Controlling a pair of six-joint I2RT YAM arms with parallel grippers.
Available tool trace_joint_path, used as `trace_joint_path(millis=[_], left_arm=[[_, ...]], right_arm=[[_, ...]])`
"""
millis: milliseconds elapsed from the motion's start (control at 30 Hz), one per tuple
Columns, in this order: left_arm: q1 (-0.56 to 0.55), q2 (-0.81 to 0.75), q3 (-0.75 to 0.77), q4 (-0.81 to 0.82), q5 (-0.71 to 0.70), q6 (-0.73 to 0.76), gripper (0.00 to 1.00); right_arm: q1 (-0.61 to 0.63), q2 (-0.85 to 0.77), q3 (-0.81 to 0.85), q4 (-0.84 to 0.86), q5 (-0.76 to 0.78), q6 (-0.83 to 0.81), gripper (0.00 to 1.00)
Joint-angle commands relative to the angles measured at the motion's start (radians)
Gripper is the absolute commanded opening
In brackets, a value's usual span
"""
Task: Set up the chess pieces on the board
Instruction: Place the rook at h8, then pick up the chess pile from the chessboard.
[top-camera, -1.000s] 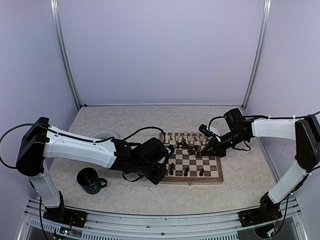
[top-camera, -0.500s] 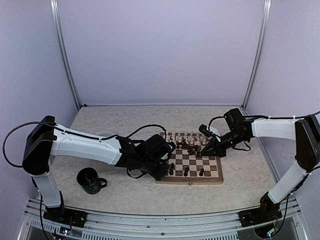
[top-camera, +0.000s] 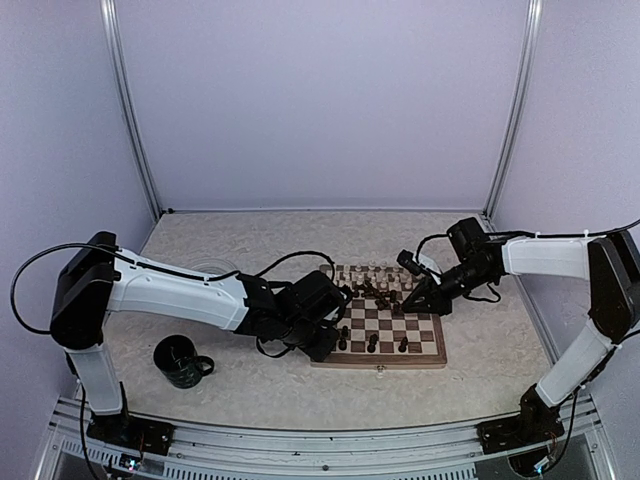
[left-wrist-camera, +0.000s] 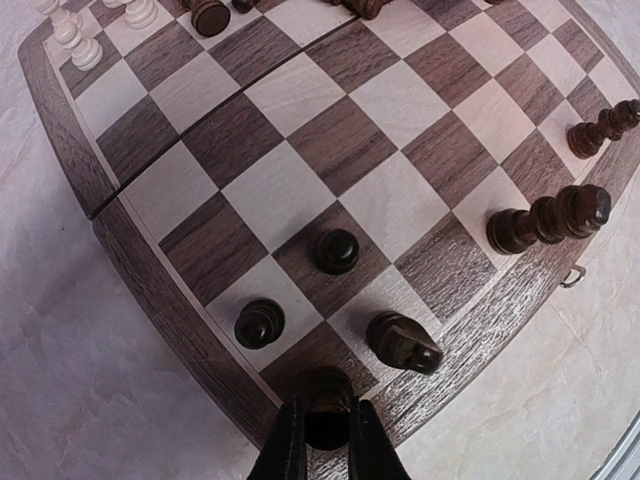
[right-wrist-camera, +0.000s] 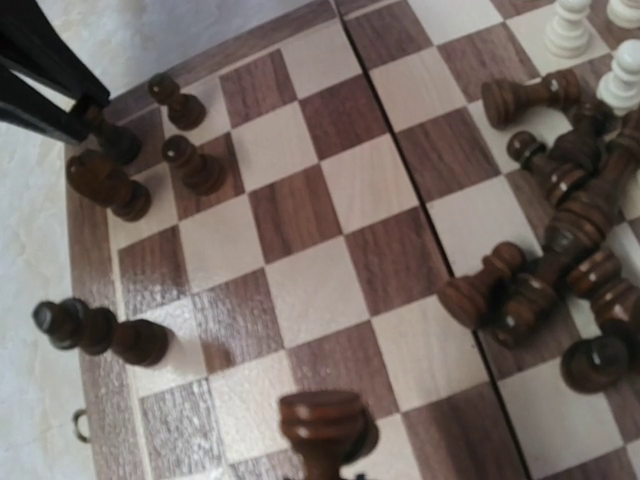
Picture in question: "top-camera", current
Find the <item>dark knight piece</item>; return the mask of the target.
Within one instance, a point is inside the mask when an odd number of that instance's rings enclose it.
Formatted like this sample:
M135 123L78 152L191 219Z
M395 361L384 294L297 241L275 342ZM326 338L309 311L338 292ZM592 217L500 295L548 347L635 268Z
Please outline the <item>dark knight piece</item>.
M379 341L379 336L376 333L371 334L368 340L366 351L368 353L375 353L378 341Z

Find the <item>dark bishop piece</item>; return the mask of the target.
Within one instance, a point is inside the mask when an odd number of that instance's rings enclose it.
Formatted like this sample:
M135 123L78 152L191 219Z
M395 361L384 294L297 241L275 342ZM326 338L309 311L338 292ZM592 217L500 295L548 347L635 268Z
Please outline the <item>dark bishop piece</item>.
M407 337L403 337L398 345L398 351L400 353L406 353L408 351L409 340Z

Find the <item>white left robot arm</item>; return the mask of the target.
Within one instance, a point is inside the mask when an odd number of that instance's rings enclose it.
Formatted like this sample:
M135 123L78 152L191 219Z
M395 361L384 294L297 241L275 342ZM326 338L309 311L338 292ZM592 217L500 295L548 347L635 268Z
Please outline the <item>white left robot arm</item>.
M336 273L314 270L296 282L231 271L211 276L121 249L111 232L77 245L58 276L50 334L78 376L95 420L121 445L140 434L105 345L103 325L115 312L142 312L194 321L253 337L258 346L279 341L324 361L339 338L352 291Z

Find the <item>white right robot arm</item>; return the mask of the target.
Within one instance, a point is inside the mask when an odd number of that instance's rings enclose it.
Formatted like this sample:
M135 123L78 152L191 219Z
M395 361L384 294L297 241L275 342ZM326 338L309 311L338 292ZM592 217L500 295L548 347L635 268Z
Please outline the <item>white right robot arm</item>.
M504 420L482 422L477 431L487 452L560 437L561 405L594 380L617 349L636 335L639 322L639 249L629 226L572 234L528 231L489 232L475 218L458 221L442 238L458 262L442 270L421 246L403 250L398 264L418 276L402 304L406 313L451 314L455 299L493 289L506 276L528 292L540 325L553 340L561 316L570 336L550 370L521 396L519 411ZM551 279L549 288L541 282Z

